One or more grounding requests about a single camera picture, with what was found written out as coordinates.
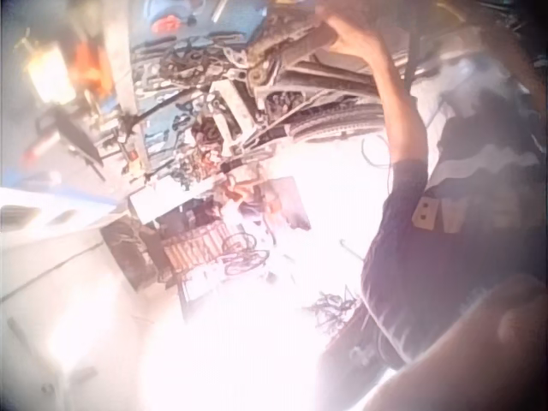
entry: wall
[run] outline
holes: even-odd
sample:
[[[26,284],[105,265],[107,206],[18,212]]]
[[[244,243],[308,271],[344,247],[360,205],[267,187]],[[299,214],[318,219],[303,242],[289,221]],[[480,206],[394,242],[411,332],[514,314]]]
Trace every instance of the wall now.
[[[140,409],[139,358],[151,327],[149,303],[130,288],[98,230],[3,250],[0,268],[1,388],[17,409]],[[96,377],[71,389],[72,407],[59,408],[42,393],[42,385],[56,378],[24,349],[8,327],[10,318],[64,375],[96,368]]]

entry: bicycle tire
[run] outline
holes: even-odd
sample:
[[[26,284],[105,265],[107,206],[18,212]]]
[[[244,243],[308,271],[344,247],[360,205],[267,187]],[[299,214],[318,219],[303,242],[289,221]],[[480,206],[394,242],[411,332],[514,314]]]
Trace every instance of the bicycle tire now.
[[[345,140],[350,136],[378,133],[383,130],[384,119],[367,121],[360,119],[342,123],[321,124],[313,128],[308,128],[295,136],[295,143]]]
[[[245,242],[245,248],[237,248],[236,244],[230,244],[235,238],[242,237]],[[230,235],[226,237],[223,241],[223,245],[221,246],[221,249],[223,250],[223,253],[239,253],[242,251],[251,251],[254,250],[257,247],[257,239],[249,234],[249,233],[236,233],[233,235]]]
[[[238,253],[238,258],[224,267],[224,274],[231,278],[242,276],[264,265],[269,257],[270,252],[266,250]]]
[[[335,107],[328,110],[322,110],[319,113],[310,115],[304,120],[301,120],[295,124],[292,124],[289,128],[289,135],[297,135],[303,132],[307,128],[318,126],[319,124],[325,124],[328,122],[337,122],[348,119],[350,117],[356,117],[363,120],[363,116],[382,116],[383,106],[381,104],[361,104],[354,107]]]

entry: bicycle part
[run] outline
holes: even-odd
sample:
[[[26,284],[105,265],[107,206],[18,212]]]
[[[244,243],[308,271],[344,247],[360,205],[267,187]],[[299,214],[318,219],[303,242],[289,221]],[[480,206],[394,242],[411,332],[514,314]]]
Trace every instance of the bicycle part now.
[[[295,6],[275,5],[269,9],[259,34],[247,48],[247,61],[256,67],[265,60],[266,52],[282,42],[298,39],[315,28],[313,13]]]
[[[345,70],[343,68],[337,68],[327,66],[322,63],[312,62],[299,62],[291,67],[289,71],[303,74],[323,75],[324,77],[331,77],[333,79],[355,81],[358,83],[367,84],[370,86],[375,85],[375,80],[369,74],[360,74],[354,71]]]
[[[229,254],[228,256],[223,256],[221,260],[225,264],[225,275],[227,277],[235,278],[261,267],[266,263],[269,257],[269,251],[253,250]]]
[[[302,74],[292,71],[278,76],[271,86],[255,87],[255,98],[265,98],[272,92],[307,92],[320,91],[344,92],[352,96],[377,97],[378,91],[373,84],[364,84],[357,81],[339,80],[323,75]]]
[[[331,122],[307,128],[295,136],[295,143],[321,143],[331,140],[346,140],[355,135],[377,133],[384,130],[384,119],[354,119],[346,122]]]
[[[257,239],[248,233],[236,233],[224,239],[221,246],[223,253],[239,253],[242,251],[253,251],[257,247]]]
[[[295,63],[305,60],[316,51],[327,48],[337,41],[338,35],[327,24],[322,23],[310,33],[300,39],[289,43],[280,54],[282,70],[291,68]]]
[[[312,128],[322,123],[337,122],[349,118],[356,118],[357,120],[363,120],[364,117],[372,116],[373,118],[379,118],[383,116],[383,113],[383,106],[381,104],[362,104],[354,107],[342,107],[339,105],[332,109],[319,110],[318,113],[291,124],[289,135],[296,136],[307,128]]]

